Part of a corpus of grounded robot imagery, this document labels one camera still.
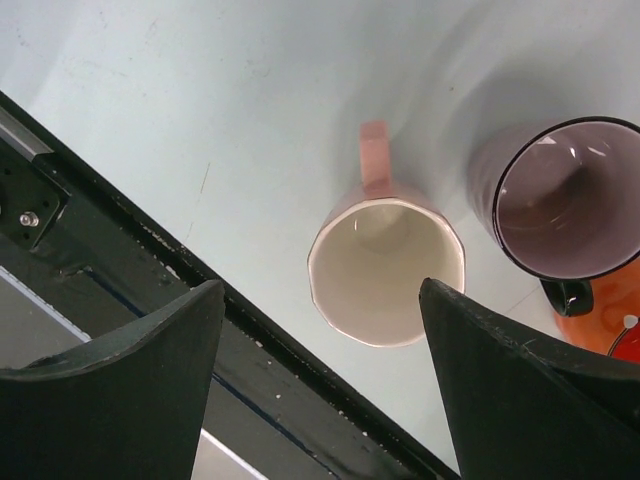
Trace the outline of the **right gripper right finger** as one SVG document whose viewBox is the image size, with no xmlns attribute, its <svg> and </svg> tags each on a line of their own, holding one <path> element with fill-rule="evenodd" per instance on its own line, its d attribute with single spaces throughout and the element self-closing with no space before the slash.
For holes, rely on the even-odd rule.
<svg viewBox="0 0 640 480">
<path fill-rule="evenodd" d="M 443 282 L 419 304 L 464 479 L 636 479 L 639 367 L 557 340 Z"/>
</svg>

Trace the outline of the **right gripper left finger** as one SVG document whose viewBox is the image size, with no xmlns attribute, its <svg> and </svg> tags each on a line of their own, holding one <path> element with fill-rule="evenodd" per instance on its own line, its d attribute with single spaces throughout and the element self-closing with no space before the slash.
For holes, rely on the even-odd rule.
<svg viewBox="0 0 640 480">
<path fill-rule="evenodd" d="M 5 479 L 187 479 L 224 317 L 206 281 L 63 353 L 1 373 Z"/>
</svg>

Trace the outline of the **orange mug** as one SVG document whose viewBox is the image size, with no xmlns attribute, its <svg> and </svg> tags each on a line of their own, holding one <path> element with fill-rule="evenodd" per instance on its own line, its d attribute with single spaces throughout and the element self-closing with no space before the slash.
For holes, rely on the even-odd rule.
<svg viewBox="0 0 640 480">
<path fill-rule="evenodd" d="M 639 362 L 639 261 L 591 281 L 545 281 L 557 327 L 577 347 Z"/>
</svg>

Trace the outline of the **pink mug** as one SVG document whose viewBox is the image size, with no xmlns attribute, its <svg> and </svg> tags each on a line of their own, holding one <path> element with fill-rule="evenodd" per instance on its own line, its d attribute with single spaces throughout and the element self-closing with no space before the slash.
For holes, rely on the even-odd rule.
<svg viewBox="0 0 640 480">
<path fill-rule="evenodd" d="M 463 244 L 418 190 L 394 181 L 383 121 L 361 125 L 361 183 L 330 212 L 310 248 L 311 298 L 336 331 L 364 345 L 404 347 L 425 335 L 427 278 L 462 292 Z"/>
</svg>

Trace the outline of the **purple mug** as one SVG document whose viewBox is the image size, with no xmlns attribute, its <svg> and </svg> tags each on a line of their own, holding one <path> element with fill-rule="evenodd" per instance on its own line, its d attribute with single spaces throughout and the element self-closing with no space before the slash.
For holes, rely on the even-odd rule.
<svg viewBox="0 0 640 480">
<path fill-rule="evenodd" d="M 565 317 L 639 256 L 639 128 L 590 116 L 506 128 L 470 156 L 467 194 L 501 251 Z"/>
</svg>

